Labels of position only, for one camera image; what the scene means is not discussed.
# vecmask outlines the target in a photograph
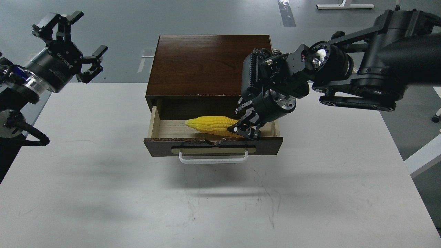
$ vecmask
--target cable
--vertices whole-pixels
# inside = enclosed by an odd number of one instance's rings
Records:
[[[12,145],[12,146],[27,146],[27,147],[39,147],[39,146],[46,146],[49,144],[49,138],[46,136],[46,134],[42,133],[40,130],[34,128],[32,125],[26,123],[25,121],[21,120],[17,117],[10,117],[8,118],[6,122],[7,127],[16,127],[21,130],[27,131],[30,135],[34,136],[35,138],[39,139],[38,141],[32,141],[32,140],[21,140],[21,139],[7,139],[7,138],[0,138],[0,143],[4,145]]]

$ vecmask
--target wooden drawer unit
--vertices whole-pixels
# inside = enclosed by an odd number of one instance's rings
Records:
[[[147,86],[152,116],[144,143],[150,154],[177,156],[277,154],[277,121],[259,141],[200,133],[185,125],[199,116],[231,116],[238,107],[243,60],[254,48],[271,49],[268,35],[161,35]]]

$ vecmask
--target yellow corn cob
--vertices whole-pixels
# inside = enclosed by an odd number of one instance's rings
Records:
[[[234,125],[237,120],[225,116],[201,116],[185,121],[185,124],[199,132],[220,135],[224,137],[241,137],[228,132],[227,128]]]

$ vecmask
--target robotic arm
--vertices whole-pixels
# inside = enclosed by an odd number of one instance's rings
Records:
[[[328,42],[300,45],[282,54],[255,49],[243,63],[242,91],[230,132],[259,139],[259,128],[295,109],[296,99],[312,89],[324,93],[329,106],[395,110],[408,85],[441,85],[441,18],[423,11],[387,10],[374,26],[345,35],[337,31]],[[360,69],[348,53],[364,53]],[[356,97],[338,97],[344,92]]]
[[[27,65],[20,66],[0,58],[0,86],[7,87],[0,93],[0,144],[47,145],[49,138],[26,123],[20,110],[28,102],[36,104],[46,90],[58,93],[74,75],[78,81],[89,83],[103,70],[101,61],[107,46],[101,45],[92,56],[83,57],[71,41],[71,25],[83,15],[81,11],[72,15],[50,13],[38,25],[33,25],[32,34],[43,40],[46,47]],[[52,39],[52,29],[57,25],[56,38]],[[83,64],[91,64],[91,67],[81,72]],[[39,141],[15,139],[22,131]]]

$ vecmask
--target white drawer handle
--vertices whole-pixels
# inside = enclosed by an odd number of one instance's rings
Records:
[[[179,160],[183,164],[239,164],[248,159],[248,150],[245,150],[245,156],[243,158],[194,158],[184,159],[182,152],[179,152]]]

